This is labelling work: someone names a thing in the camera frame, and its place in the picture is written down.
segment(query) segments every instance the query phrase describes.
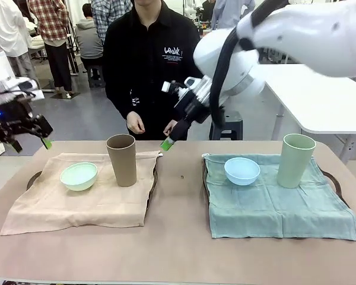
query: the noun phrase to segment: tabletop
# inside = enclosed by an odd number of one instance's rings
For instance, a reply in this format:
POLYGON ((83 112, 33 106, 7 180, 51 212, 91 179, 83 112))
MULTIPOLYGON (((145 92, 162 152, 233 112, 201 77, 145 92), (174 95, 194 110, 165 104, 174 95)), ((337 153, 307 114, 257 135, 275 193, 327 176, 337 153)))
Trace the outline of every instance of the tabletop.
POLYGON ((356 134, 356 82, 302 64, 260 65, 266 83, 303 130, 356 134))
MULTIPOLYGON (((137 142, 138 151, 159 142, 137 142)), ((202 182, 203 153, 278 154, 277 141, 177 142, 159 159, 144 227, 82 226, 0 236, 0 278, 43 283, 150 282, 356 284, 356 242, 332 239, 212 239, 202 182)), ((0 229, 13 202, 49 157, 106 153, 104 141, 58 141, 39 150, 0 191, 0 229)), ((356 213, 356 178, 319 143, 314 155, 356 213)))

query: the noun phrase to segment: brown table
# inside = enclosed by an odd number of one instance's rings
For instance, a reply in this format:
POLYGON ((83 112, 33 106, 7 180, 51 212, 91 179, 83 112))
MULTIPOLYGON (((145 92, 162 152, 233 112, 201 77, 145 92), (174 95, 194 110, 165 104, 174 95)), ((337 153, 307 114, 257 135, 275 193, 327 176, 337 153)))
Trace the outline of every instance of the brown table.
MULTIPOLYGON (((159 142, 138 142, 138 151, 159 142)), ((202 185, 202 153, 281 150, 272 141, 178 142, 158 162, 158 184, 145 227, 84 226, 0 236, 0 277, 6 280, 356 284, 356 242, 330 239, 211 239, 202 185)), ((62 152, 105 153, 101 141, 60 141, 39 150, 0 191, 0 229, 13 202, 47 159, 62 152)), ((356 213, 356 178, 327 146, 320 167, 340 181, 356 213)))

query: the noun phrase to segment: shirt collar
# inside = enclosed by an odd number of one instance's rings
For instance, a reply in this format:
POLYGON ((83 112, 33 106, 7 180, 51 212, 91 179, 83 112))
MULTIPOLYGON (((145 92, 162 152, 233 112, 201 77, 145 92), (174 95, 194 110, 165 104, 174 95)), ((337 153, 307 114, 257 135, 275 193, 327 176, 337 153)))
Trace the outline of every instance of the shirt collar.
MULTIPOLYGON (((162 5, 161 5, 160 15, 158 16, 158 18, 155 22, 160 23, 166 27, 171 27, 170 9, 168 8, 168 6, 166 5, 166 3, 163 0, 161 0, 161 2, 162 2, 162 5)), ((138 17, 136 8, 135 8, 135 6, 133 6, 132 11, 131 11, 131 27, 134 27, 136 25, 142 25, 142 24, 138 17)))

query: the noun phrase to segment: teal cloth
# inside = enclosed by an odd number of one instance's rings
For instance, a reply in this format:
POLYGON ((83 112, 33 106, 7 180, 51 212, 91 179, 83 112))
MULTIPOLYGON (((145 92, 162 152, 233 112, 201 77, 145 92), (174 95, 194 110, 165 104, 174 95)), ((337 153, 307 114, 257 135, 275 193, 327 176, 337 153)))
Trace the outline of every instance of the teal cloth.
POLYGON ((261 154, 205 156, 212 237, 356 240, 355 214, 330 187, 314 158, 296 189, 277 184, 279 160, 279 155, 261 154), (238 186, 227 179, 224 163, 233 157, 260 166, 254 183, 238 186))

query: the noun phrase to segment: green cup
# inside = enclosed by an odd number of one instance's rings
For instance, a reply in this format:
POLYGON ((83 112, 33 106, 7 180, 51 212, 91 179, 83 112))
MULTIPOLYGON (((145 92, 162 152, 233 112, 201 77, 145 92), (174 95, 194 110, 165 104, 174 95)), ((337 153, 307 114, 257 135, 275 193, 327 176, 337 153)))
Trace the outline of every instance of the green cup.
POLYGON ((306 135, 290 134, 284 137, 277 182, 285 188, 295 188, 313 155, 316 142, 306 135))

